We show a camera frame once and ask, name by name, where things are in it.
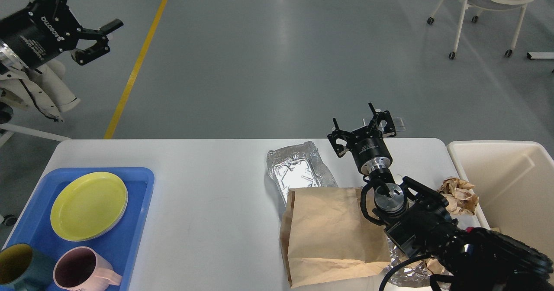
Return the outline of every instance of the brown paper bag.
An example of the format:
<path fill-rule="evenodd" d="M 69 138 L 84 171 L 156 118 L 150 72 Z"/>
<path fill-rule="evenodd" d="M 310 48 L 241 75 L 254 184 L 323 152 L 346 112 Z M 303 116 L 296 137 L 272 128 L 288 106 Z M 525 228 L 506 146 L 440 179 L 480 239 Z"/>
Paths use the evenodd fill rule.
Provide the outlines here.
<path fill-rule="evenodd" d="M 369 277 L 390 264 L 386 235 L 362 215 L 360 192 L 337 187 L 289 191 L 280 239 L 292 288 Z M 372 201 L 367 206 L 374 208 Z"/>

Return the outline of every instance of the concrete floor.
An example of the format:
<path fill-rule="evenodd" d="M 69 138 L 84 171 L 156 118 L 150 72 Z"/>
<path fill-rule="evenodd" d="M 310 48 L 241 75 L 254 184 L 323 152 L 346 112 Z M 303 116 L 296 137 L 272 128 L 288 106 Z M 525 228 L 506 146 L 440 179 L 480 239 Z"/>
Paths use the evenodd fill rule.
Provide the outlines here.
<path fill-rule="evenodd" d="M 12 123 L 73 139 L 100 139 L 161 0 L 69 0 L 84 26 L 125 26 L 103 58 L 65 82 L 83 101 L 53 123 L 17 111 Z M 169 0 L 116 139 L 321 138 L 337 117 L 356 129 L 368 101 L 403 117 L 401 137 L 537 141 L 554 154 L 554 0 L 518 12 L 467 13 L 449 60 L 460 4 L 447 0 Z M 26 0 L 2 0 L 0 16 Z M 0 149 L 0 213 L 19 214 L 55 142 L 15 135 Z M 8 235 L 0 229 L 0 242 Z"/>

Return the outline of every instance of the yellow plate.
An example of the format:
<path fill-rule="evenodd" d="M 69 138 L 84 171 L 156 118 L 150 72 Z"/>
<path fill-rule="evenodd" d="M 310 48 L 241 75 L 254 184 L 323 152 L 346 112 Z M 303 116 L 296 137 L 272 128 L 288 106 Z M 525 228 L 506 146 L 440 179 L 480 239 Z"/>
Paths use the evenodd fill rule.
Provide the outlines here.
<path fill-rule="evenodd" d="M 67 185 L 54 201 L 50 212 L 52 228 L 69 241 L 97 238 L 119 222 L 127 199 L 127 188 L 117 175 L 83 175 Z"/>

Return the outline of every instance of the chair leg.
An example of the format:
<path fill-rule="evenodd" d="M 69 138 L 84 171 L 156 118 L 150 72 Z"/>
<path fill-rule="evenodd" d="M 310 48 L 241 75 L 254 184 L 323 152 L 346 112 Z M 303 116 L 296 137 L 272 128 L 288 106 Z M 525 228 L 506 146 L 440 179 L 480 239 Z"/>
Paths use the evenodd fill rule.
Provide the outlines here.
<path fill-rule="evenodd" d="M 441 8 L 441 5 L 443 5 L 443 3 L 444 3 L 444 0 L 439 1 L 439 3 L 437 4 L 437 7 L 435 7 L 435 10 L 431 13 L 431 17 L 435 17 L 435 14 Z"/>
<path fill-rule="evenodd" d="M 464 23 L 465 11 L 467 11 L 467 0 L 464 0 L 464 2 L 461 4 L 461 13 L 460 13 L 460 19 L 457 22 L 457 32 L 456 32 L 456 40 L 454 41 L 454 49 L 448 56 L 448 58 L 450 59 L 454 59 L 456 57 L 457 45 L 460 42 L 461 26 Z"/>
<path fill-rule="evenodd" d="M 427 19 L 427 23 L 429 25 L 433 25 L 433 23 L 435 22 L 435 14 L 441 8 L 441 5 L 443 5 L 443 3 L 444 3 L 444 0 L 439 0 L 437 7 L 435 7 L 435 10 L 431 13 L 431 16 L 429 16 L 429 18 Z"/>
<path fill-rule="evenodd" d="M 13 215 L 6 215 L 6 216 L 0 215 L 0 224 L 2 225 L 13 226 L 14 224 L 16 224 L 16 222 L 17 222 L 17 218 Z"/>
<path fill-rule="evenodd" d="M 510 45 L 510 49 L 507 50 L 504 53 L 504 56 L 510 57 L 512 56 L 512 53 L 514 49 L 516 48 L 516 43 L 518 42 L 519 32 L 521 30 L 521 25 L 523 24 L 523 17 L 525 16 L 525 10 L 527 9 L 527 5 L 525 4 L 520 8 L 520 16 L 518 19 L 518 26 L 516 26 L 516 32 L 514 33 L 514 38 L 512 38 L 512 44 Z"/>
<path fill-rule="evenodd" d="M 481 13 L 483 13 L 483 9 L 479 9 L 479 11 L 475 13 L 475 16 L 471 18 L 471 22 L 476 23 L 479 20 L 479 16 L 481 15 Z"/>

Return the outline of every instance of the crumpled aluminum foil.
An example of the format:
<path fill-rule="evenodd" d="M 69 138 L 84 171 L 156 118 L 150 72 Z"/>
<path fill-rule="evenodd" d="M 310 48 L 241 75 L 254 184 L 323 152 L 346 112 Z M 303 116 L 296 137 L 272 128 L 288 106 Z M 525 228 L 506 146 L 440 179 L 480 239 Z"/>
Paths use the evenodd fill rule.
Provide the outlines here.
<path fill-rule="evenodd" d="M 388 250 L 390 251 L 390 265 L 384 268 L 384 272 L 390 271 L 394 266 L 399 265 L 407 258 L 398 249 L 398 247 L 387 238 Z M 397 271 L 392 277 L 390 277 L 389 283 L 393 285 L 398 285 L 398 287 L 410 287 L 410 288 L 420 288 L 420 287 L 429 287 L 429 277 L 433 274 L 427 269 L 424 261 L 419 262 L 414 267 L 415 263 L 409 266 L 404 267 Z M 444 283 L 439 283 L 439 286 L 443 290 L 447 290 L 448 286 Z"/>
<path fill-rule="evenodd" d="M 287 203 L 290 188 L 338 187 L 312 141 L 267 152 L 267 172 Z"/>

